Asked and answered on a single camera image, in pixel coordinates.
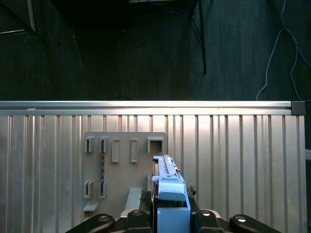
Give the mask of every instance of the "vertical ridge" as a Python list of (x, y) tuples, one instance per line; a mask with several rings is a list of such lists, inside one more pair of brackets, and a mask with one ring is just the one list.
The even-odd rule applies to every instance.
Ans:
[(42, 212), (42, 163), (43, 163), (43, 150), (44, 150), (44, 116), (41, 116), (41, 137), (40, 137), (40, 160), (39, 160), (39, 232), (42, 232), (42, 219), (41, 219), (41, 212)]
[(198, 193), (199, 190), (199, 118), (195, 116), (195, 188)]
[(26, 172), (27, 172), (27, 166), (26, 166), (26, 156), (27, 156), (27, 142), (28, 142), (28, 116), (24, 117), (24, 129), (23, 129), (23, 141), (24, 141), (24, 156), (23, 156), (23, 195), (22, 195), (22, 224), (21, 224), (21, 229), (22, 232), (25, 232), (25, 189), (26, 189)]
[(257, 129), (257, 116), (254, 116), (254, 154), (255, 154), (255, 218), (258, 219), (258, 129)]
[(211, 159), (211, 168), (210, 168), (210, 194), (211, 194), (211, 208), (214, 209), (215, 200), (214, 200), (214, 121), (213, 116), (209, 116), (209, 154)]
[(77, 153), (76, 153), (76, 140), (75, 140), (75, 136), (76, 136), (76, 118), (77, 116), (72, 116), (71, 118), (71, 158), (70, 158), (70, 164), (71, 164), (71, 171), (70, 171), (70, 217), (71, 217), (71, 221), (70, 221), (70, 226), (71, 228), (73, 228), (74, 226), (74, 212), (75, 212), (75, 208), (74, 208), (74, 197), (73, 197), (73, 189), (75, 187), (74, 185), (74, 179), (73, 177), (75, 177), (75, 170), (76, 167), (72, 166), (76, 164), (76, 159), (77, 159)]
[(282, 133), (283, 133), (283, 171), (284, 171), (284, 222), (285, 233), (287, 233), (287, 169), (286, 169), (286, 130), (285, 130), (285, 116), (282, 116)]
[(173, 116), (173, 152), (174, 159), (176, 158), (176, 118)]
[(7, 162), (7, 189), (6, 189), (6, 232), (10, 232), (11, 213), (11, 163), (12, 163), (12, 126), (13, 117), (9, 116), (8, 128), (8, 162)]
[(61, 146), (61, 140), (62, 140), (62, 117), (57, 116), (56, 117), (56, 129), (55, 129), (55, 197), (54, 197), (54, 208), (55, 208), (55, 232), (58, 232), (59, 226), (58, 226), (58, 216), (59, 216), (59, 192), (60, 192), (60, 182), (59, 182), (59, 165), (58, 162), (60, 161), (60, 146)]
[(243, 118), (239, 116), (239, 128), (240, 128), (240, 183), (241, 183), (241, 213), (244, 213), (244, 182), (243, 182)]
[(103, 116), (103, 132), (107, 131), (107, 117)]
[(130, 132), (130, 116), (126, 116), (127, 118), (127, 127), (126, 127), (126, 131)]
[[(168, 135), (169, 135), (169, 117), (168, 117), (168, 115), (164, 116), (164, 122), (165, 122), (165, 134), (168, 137)], [(166, 140), (166, 151), (169, 154), (169, 140), (168, 140), (168, 138)]]
[(180, 164), (182, 164), (183, 170), (184, 167), (184, 117), (180, 116)]
[(87, 131), (91, 130), (91, 116), (87, 116)]
[(228, 159), (228, 116), (225, 116), (225, 196), (226, 196), (226, 219), (229, 219), (229, 159)]
[(122, 116), (118, 117), (118, 132), (122, 132)]
[(137, 115), (134, 116), (134, 132), (137, 132), (137, 124), (138, 124), (138, 119), (137, 119)]
[(270, 185), (270, 222), (271, 222), (271, 226), (273, 226), (273, 198), (272, 198), (272, 189), (273, 189), (273, 184), (272, 184), (272, 180), (273, 180), (273, 174), (272, 174), (272, 127), (271, 127), (271, 116), (268, 116), (268, 145), (269, 145), (269, 173), (270, 173), (270, 177), (269, 177), (269, 185)]
[[(301, 160), (301, 151), (300, 151), (300, 130), (299, 130), (299, 116), (296, 116), (296, 131), (297, 131), (297, 169), (298, 169), (298, 219), (301, 219), (301, 166), (300, 166), (300, 160)], [(299, 221), (299, 232), (302, 232), (302, 221)]]
[(153, 121), (153, 116), (149, 116), (149, 132), (154, 131), (154, 121)]

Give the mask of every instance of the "black pole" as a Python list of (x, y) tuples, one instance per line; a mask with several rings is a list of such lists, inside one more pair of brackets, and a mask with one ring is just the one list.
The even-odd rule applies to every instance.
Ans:
[(202, 0), (198, 0), (198, 1), (199, 1), (200, 27), (201, 27), (203, 70), (204, 70), (204, 74), (206, 74), (206, 55), (205, 55), (205, 42), (204, 42), (204, 25), (203, 25)]

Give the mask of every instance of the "gray plastic tab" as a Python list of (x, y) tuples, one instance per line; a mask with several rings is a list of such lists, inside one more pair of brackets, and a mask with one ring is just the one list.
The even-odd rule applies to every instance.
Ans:
[(95, 212), (97, 206), (98, 206), (98, 202), (96, 202), (96, 203), (88, 202), (87, 205), (83, 208), (83, 211), (84, 212)]
[(111, 145), (111, 162), (112, 163), (118, 163), (120, 162), (120, 139), (119, 138), (113, 138), (112, 139), (112, 145)]
[(102, 154), (107, 153), (108, 145), (109, 145), (109, 137), (107, 136), (101, 137), (99, 145), (100, 145), (99, 153), (102, 153)]
[(101, 188), (102, 188), (102, 184), (99, 183), (99, 185), (98, 185), (98, 198), (99, 199), (105, 199), (107, 196), (107, 182), (103, 183), (103, 195), (101, 195)]
[(163, 152), (163, 142), (164, 142), (164, 137), (147, 137), (148, 138), (148, 153), (151, 152), (150, 150), (150, 145), (151, 145), (151, 142), (161, 142), (161, 152)]
[(127, 196), (125, 210), (138, 210), (142, 188), (130, 188)]
[(93, 181), (86, 181), (83, 185), (83, 198), (90, 199), (93, 195)]
[(88, 136), (84, 140), (84, 153), (92, 153), (94, 151), (94, 137)]
[(293, 116), (305, 116), (306, 115), (306, 103), (304, 101), (292, 101), (292, 115)]
[(139, 138), (131, 139), (131, 162), (138, 163)]

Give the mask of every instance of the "silver bolt head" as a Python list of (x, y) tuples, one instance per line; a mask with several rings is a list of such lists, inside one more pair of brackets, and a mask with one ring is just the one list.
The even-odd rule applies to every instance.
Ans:
[(246, 219), (244, 217), (242, 217), (242, 216), (236, 216), (235, 218), (239, 222), (246, 222)]
[(101, 216), (98, 219), (100, 222), (107, 222), (109, 219), (106, 216)]
[(204, 210), (201, 213), (203, 214), (203, 216), (210, 216), (210, 212), (209, 211)]

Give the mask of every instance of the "dark wall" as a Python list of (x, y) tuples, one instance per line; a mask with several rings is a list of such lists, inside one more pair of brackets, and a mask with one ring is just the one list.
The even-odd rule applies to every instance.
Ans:
[[(29, 23), (26, 0), (1, 1)], [(201, 49), (184, 17), (148, 11), (130, 29), (75, 31), (74, 40), (50, 0), (33, 2), (36, 26), (48, 44), (26, 35), (0, 38), (0, 100), (254, 100), (264, 85), (283, 4), (204, 0), (203, 75)], [(287, 0), (284, 18), (311, 61), (311, 2)], [(18, 28), (1, 9), (0, 22), (1, 31)], [(289, 75), (294, 56), (294, 44), (284, 33), (260, 100), (297, 100)], [(294, 78), (301, 97), (311, 98), (311, 70), (301, 59)], [(311, 148), (309, 105), (307, 112)]]

